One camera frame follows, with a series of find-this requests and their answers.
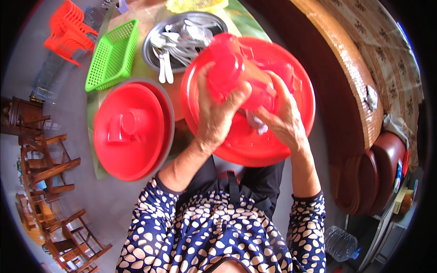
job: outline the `woman's right hand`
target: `woman's right hand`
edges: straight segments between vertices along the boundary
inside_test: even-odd
[[[276,115],[269,113],[262,106],[254,113],[269,127],[280,142],[290,148],[291,156],[293,156],[302,149],[309,148],[301,115],[284,81],[272,71],[265,72],[272,79],[278,96],[279,108]]]

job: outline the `brown leather sofa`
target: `brown leather sofa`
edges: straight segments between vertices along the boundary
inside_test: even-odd
[[[248,3],[278,31],[311,79],[328,140],[336,205],[347,214],[378,214],[392,196],[405,146],[396,135],[381,133],[380,100],[375,111],[364,100],[367,85],[377,89],[355,44],[317,0]]]

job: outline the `green table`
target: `green table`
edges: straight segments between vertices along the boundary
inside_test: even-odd
[[[101,36],[103,36],[109,30],[121,25],[122,23],[125,23],[130,19],[137,18],[139,20],[138,28],[140,38],[135,51],[132,77],[147,77],[159,82],[158,73],[153,71],[144,63],[141,50],[144,39],[146,38],[148,32],[158,22],[173,15],[173,13],[166,9],[165,3],[166,2],[163,1],[150,6],[146,0],[135,1],[129,5],[129,11],[126,13],[120,14],[117,10],[110,9],[104,18],[97,40],[100,40]],[[228,25],[229,32],[236,36],[254,36],[271,41],[258,22],[238,0],[229,0],[229,5],[225,9],[216,10],[212,13],[222,18]],[[171,160],[176,157],[192,139],[192,134],[189,131],[180,110],[180,83],[182,81],[182,76],[183,73],[176,74],[174,75],[175,79],[173,84],[169,85],[165,83],[162,85],[170,96],[176,118],[175,137],[169,158],[167,160]],[[98,112],[101,103],[112,91],[112,89],[113,88],[108,88],[102,91],[94,90],[87,93],[88,138],[90,140],[91,157],[97,179],[102,179],[109,174],[103,168],[97,157],[96,150],[94,149],[94,117]]]

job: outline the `woman's left hand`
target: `woman's left hand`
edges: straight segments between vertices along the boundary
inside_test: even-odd
[[[196,138],[202,145],[215,151],[225,141],[232,119],[240,106],[250,97],[252,87],[248,82],[242,82],[223,103],[217,102],[207,87],[207,75],[213,65],[213,62],[206,64],[197,75],[199,129]]]

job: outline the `yellow container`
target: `yellow container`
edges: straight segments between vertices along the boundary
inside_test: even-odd
[[[228,0],[168,0],[167,9],[173,13],[187,11],[211,12],[229,5]]]

